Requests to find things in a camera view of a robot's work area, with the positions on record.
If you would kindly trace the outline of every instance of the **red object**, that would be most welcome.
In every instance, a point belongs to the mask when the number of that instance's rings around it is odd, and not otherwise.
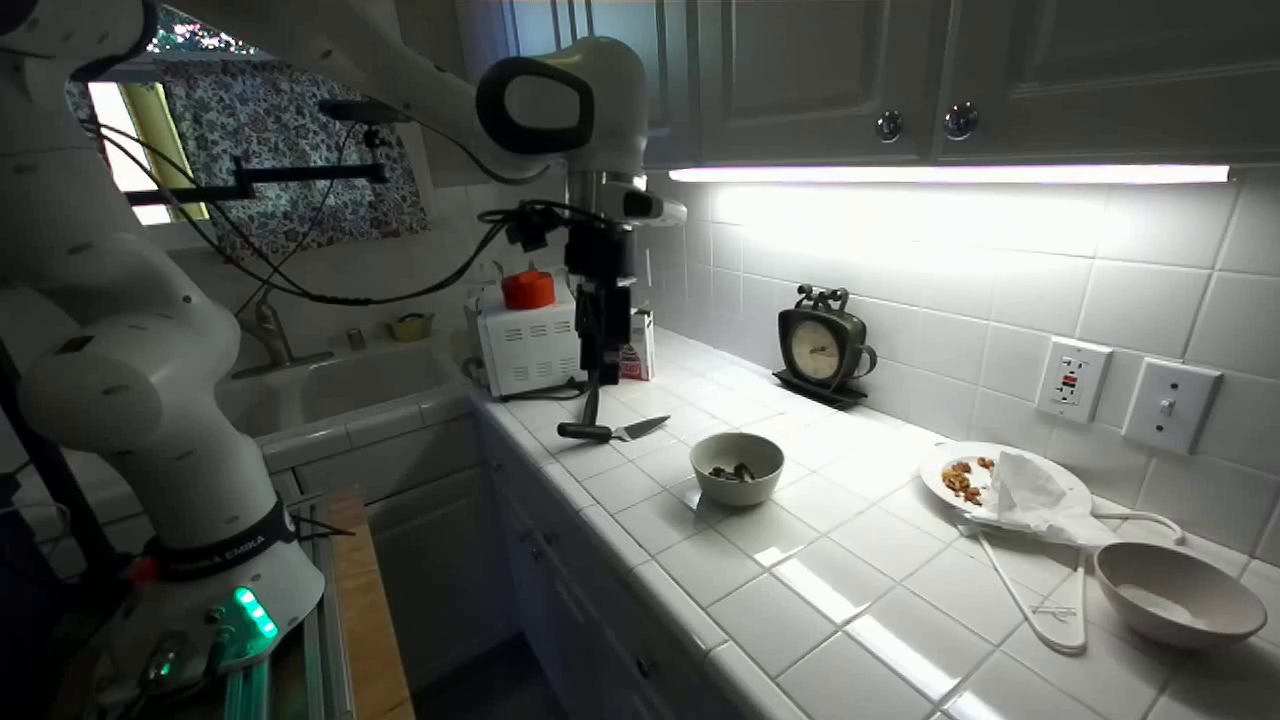
[[[528,267],[528,272],[506,274],[502,279],[502,303],[506,308],[548,308],[548,303],[557,303],[550,272]]]

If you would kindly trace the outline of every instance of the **curtain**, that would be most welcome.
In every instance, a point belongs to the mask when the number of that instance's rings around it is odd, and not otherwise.
[[[275,60],[155,60],[176,130],[182,134],[198,185],[232,185],[237,158],[247,167],[293,162],[385,162],[386,185],[315,178],[255,185],[250,200],[222,211],[272,256],[341,241],[377,241],[426,228],[414,175],[399,134],[328,121],[315,105],[343,92],[324,77]],[[216,241],[238,252],[238,235],[211,211]]]

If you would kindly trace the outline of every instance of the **wall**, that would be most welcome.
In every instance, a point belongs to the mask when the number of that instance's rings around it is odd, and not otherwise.
[[[1280,170],[1226,186],[667,186],[654,320],[778,366],[794,283],[850,289],[873,408],[1074,466],[1280,562]],[[1038,416],[1046,337],[1114,347],[1098,413]],[[1223,366],[1197,455],[1118,441],[1145,355]]]

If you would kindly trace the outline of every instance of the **kitchen counter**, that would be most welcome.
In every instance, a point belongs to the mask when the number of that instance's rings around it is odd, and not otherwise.
[[[661,601],[709,676],[755,716],[1280,716],[1280,571],[1189,541],[1239,575],[1270,624],[1226,650],[1135,641],[1089,582],[1089,650],[1046,650],[975,541],[916,487],[938,441],[776,386],[767,366],[661,330],[654,379],[602,386],[600,418],[670,418],[631,445],[558,441],[568,401],[478,401],[478,416],[541,465],[594,541]],[[688,449],[746,427],[785,450],[776,498],[699,504]],[[1128,521],[1118,536],[1164,541]],[[995,541],[1034,603],[1065,603],[1074,550]]]

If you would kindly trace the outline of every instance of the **fluorescent light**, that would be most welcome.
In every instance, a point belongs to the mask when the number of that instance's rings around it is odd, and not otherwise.
[[[670,167],[677,185],[1226,185],[1232,162]]]

